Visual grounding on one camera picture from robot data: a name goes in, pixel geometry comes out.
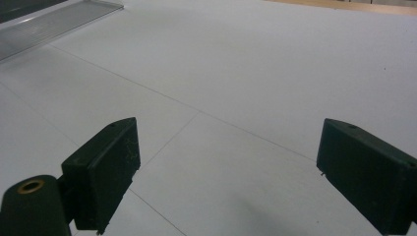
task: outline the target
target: floor tile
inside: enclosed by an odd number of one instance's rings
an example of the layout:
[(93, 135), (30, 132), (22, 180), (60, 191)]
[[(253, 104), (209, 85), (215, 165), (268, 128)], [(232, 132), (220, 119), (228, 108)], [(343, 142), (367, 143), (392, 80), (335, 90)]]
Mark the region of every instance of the floor tile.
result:
[(379, 235), (314, 161), (204, 114), (131, 189), (186, 235)]
[[(93, 231), (80, 231), (77, 236), (93, 236)], [(144, 201), (128, 191), (110, 220), (103, 235), (184, 236)]]
[(1, 85), (0, 110), (1, 203), (7, 189), (27, 178), (60, 177), (62, 161), (78, 147)]
[(416, 24), (264, 1), (158, 0), (53, 45), (311, 159), (327, 117), (417, 156)]
[(107, 124), (137, 117), (142, 163), (148, 162), (196, 111), (52, 47), (0, 65), (14, 91), (77, 145)]

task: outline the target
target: wooden edge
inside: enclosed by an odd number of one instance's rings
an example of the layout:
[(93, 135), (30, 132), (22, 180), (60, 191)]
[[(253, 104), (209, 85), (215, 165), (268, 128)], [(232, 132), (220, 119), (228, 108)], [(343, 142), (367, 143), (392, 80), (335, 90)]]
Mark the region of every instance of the wooden edge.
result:
[(400, 7), (400, 6), (355, 3), (355, 2), (340, 2), (340, 1), (334, 1), (334, 0), (266, 0), (266, 1), (288, 3), (288, 4), (298, 4), (298, 5), (304, 5), (304, 6), (342, 9), (342, 10), (352, 10), (352, 11), (417, 16), (417, 8), (413, 8), (413, 7)]

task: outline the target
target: floor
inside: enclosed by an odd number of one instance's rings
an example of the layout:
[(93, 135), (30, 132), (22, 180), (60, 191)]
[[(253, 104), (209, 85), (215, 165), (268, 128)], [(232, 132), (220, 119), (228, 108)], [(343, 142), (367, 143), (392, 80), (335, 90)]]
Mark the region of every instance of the floor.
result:
[(267, 0), (334, 10), (417, 16), (417, 1), (398, 0)]
[(379, 235), (315, 160), (327, 117), (417, 156), (416, 17), (123, 4), (0, 64), (0, 192), (60, 176), (95, 133), (135, 116), (143, 165), (105, 235)]

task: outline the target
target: brass insert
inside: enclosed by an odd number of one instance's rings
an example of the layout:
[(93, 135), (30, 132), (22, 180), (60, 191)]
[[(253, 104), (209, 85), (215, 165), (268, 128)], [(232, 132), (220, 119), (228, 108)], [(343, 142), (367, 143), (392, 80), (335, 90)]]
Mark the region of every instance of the brass insert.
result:
[(19, 187), (18, 193), (19, 194), (31, 194), (39, 190), (40, 188), (42, 188), (43, 184), (45, 184), (45, 182), (41, 179), (29, 180)]

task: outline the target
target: white floor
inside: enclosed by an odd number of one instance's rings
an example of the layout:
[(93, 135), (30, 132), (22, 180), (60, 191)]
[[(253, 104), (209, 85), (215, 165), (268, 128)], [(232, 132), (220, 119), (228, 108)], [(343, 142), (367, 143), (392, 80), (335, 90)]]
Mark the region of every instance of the white floor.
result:
[(96, 132), (135, 116), (143, 165), (104, 235), (379, 235), (315, 160), (326, 117), (417, 157), (416, 17), (124, 4), (0, 64), (1, 193), (60, 176)]

